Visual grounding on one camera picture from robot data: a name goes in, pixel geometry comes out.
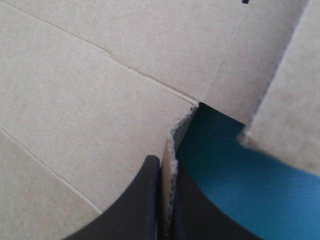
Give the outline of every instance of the cardboard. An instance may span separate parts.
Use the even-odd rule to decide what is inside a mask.
[[[252,0],[205,103],[247,124],[282,59],[308,0]]]
[[[308,0],[4,0],[248,123]]]
[[[100,211],[0,130],[2,240],[61,239]]]
[[[320,175],[320,2],[310,0],[246,143]]]
[[[187,115],[182,118],[170,131],[162,155],[161,166],[161,221],[159,231],[163,239],[169,239],[170,224],[174,207],[176,183],[178,176],[178,159],[176,151],[197,111],[198,106],[192,107]]]
[[[0,6],[0,126],[105,210],[193,105],[101,49]]]

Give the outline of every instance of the teal surface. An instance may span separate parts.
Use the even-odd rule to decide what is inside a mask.
[[[320,240],[320,177],[242,147],[243,127],[201,104],[177,158],[208,199],[257,236]]]

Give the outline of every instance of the black curved object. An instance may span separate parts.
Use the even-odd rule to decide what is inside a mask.
[[[154,240],[157,225],[159,159],[149,155],[118,200],[65,240]]]
[[[171,240],[260,240],[220,211],[179,164]]]

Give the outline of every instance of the corrugated cardboard edge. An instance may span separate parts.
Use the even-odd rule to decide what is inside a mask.
[[[187,115],[181,119],[170,131],[166,140],[161,171],[161,196],[162,196],[162,229],[164,239],[169,238],[169,229],[172,219],[173,205],[176,192],[176,181],[178,176],[178,159],[176,151],[184,138],[184,135],[198,109],[199,105],[192,107]]]

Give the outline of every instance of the torn cardboard edge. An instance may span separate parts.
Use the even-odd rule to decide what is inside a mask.
[[[169,238],[169,229],[172,220],[173,205],[176,193],[176,182],[178,176],[178,159],[176,158],[176,152],[180,143],[182,142],[187,129],[199,107],[199,104],[190,108],[189,113],[181,119],[174,128],[170,131],[170,134],[166,140],[161,166],[161,232],[165,239]]]

